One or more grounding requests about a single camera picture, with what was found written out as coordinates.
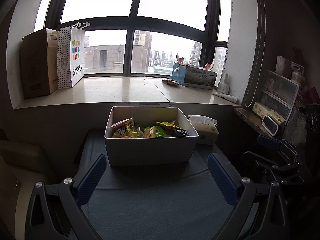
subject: polka dot pattern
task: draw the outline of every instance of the polka dot pattern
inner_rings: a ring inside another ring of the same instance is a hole
[[[70,40],[72,27],[60,28],[57,70],[58,88],[71,88],[71,69],[70,69]]]

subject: blue printed box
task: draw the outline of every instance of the blue printed box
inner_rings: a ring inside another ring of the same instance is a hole
[[[171,78],[186,87],[213,89],[217,73],[193,65],[173,63]]]

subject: window sill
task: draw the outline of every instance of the window sill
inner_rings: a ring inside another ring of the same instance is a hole
[[[170,86],[161,78],[91,77],[83,78],[73,88],[58,89],[49,96],[25,99],[16,109],[83,103],[127,103],[161,105],[170,103],[237,106],[211,94],[211,90]]]

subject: colorful logo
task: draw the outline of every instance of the colorful logo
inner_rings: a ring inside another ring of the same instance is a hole
[[[76,60],[77,58],[80,58],[80,41],[72,41],[72,60]]]

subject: tube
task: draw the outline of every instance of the tube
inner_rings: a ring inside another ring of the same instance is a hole
[[[230,96],[230,95],[219,94],[219,93],[216,93],[216,92],[213,92],[212,94],[215,95],[215,96],[224,98],[224,99],[226,99],[226,100],[228,100],[228,101],[230,101],[232,103],[235,103],[235,104],[237,103],[237,100],[238,100],[238,98],[236,98],[234,96]]]

